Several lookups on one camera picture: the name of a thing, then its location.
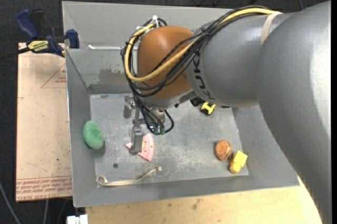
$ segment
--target gray metal tray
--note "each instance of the gray metal tray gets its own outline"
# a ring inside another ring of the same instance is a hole
[[[130,15],[130,11],[134,9],[143,15],[136,18],[139,21],[131,19],[134,15]],[[124,146],[131,139],[132,119],[123,118],[123,99],[130,89],[124,79],[120,51],[86,47],[122,46],[134,28],[142,24],[140,20],[146,21],[153,14],[165,16],[170,24],[183,25],[185,22],[185,27],[193,29],[226,10],[63,2],[63,11],[65,31],[77,30],[81,45],[85,47],[68,49],[66,53],[74,206],[299,184],[258,106],[217,109],[211,116],[204,116],[187,102],[177,109],[169,109],[176,126],[172,132],[155,137],[155,156],[151,163],[130,156]],[[113,25],[108,23],[109,15],[117,17],[111,21]],[[122,29],[114,28],[115,23]],[[88,28],[91,30],[86,39]],[[84,123],[90,119],[96,120],[104,133],[105,146],[100,150],[88,148],[82,138]],[[242,149],[248,154],[247,164],[240,173],[231,174],[227,169],[228,162],[221,162],[214,156],[214,143],[220,139],[230,140],[235,151]],[[132,186],[105,188],[96,183],[99,174],[109,181],[134,179],[158,165],[162,166],[162,172]]]

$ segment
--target cardboard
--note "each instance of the cardboard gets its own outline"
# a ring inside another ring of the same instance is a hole
[[[16,201],[72,196],[65,59],[18,56]]]

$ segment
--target pink object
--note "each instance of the pink object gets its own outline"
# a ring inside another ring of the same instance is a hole
[[[125,147],[130,149],[132,146],[131,142],[128,142]],[[153,158],[154,154],[154,141],[151,133],[143,136],[143,144],[142,144],[142,152],[138,153],[138,155],[150,162]]]

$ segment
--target cable bundle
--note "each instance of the cable bundle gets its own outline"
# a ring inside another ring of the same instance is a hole
[[[149,122],[152,121],[152,123],[157,125],[159,129],[161,129],[161,131],[159,132],[162,134],[164,133],[164,131],[162,131],[162,129],[164,128],[163,122],[158,118],[156,114],[152,112],[152,110],[149,107],[147,107],[141,101],[140,98],[147,98],[153,96],[154,94],[162,90],[165,86],[167,86],[168,85],[167,82],[170,79],[172,79],[174,75],[177,74],[177,76],[174,79],[176,79],[179,75],[181,75],[181,73],[186,69],[186,67],[188,67],[188,65],[192,62],[195,55],[198,54],[201,47],[205,44],[205,40],[212,37],[220,29],[226,27],[232,22],[243,17],[257,14],[270,15],[274,12],[275,11],[266,9],[265,7],[262,6],[247,6],[238,9],[233,9],[224,14],[223,16],[221,16],[220,18],[218,18],[215,22],[208,25],[207,28],[202,28],[200,30],[201,31],[200,33],[197,33],[192,37],[177,43],[177,45],[159,62],[159,64],[153,69],[153,71],[143,77],[138,77],[134,71],[132,50],[134,48],[135,43],[145,34],[145,32],[161,25],[158,22],[153,23],[153,20],[150,20],[147,23],[145,23],[143,27],[141,27],[138,31],[136,31],[129,39],[129,41],[126,42],[126,46],[123,48],[121,56],[123,60],[126,79],[133,92],[135,104],[142,112],[143,117],[147,124],[147,128],[152,133],[154,133],[153,128],[151,129]],[[189,44],[185,48],[183,48],[181,51],[179,51],[174,56],[169,58],[174,51],[176,51],[183,43],[187,41],[189,41]],[[146,84],[146,81],[162,73],[168,66],[172,65],[174,62],[176,63],[173,65],[173,67],[171,67],[171,69],[168,71],[163,80],[154,85]],[[165,131],[165,133],[167,133],[169,132],[169,130],[173,128],[174,123],[169,113],[166,110],[164,110],[164,112],[171,121],[171,127]]]

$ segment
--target green sponge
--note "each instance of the green sponge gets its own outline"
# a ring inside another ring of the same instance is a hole
[[[99,149],[104,144],[100,126],[93,120],[87,121],[83,128],[83,139],[92,149]]]

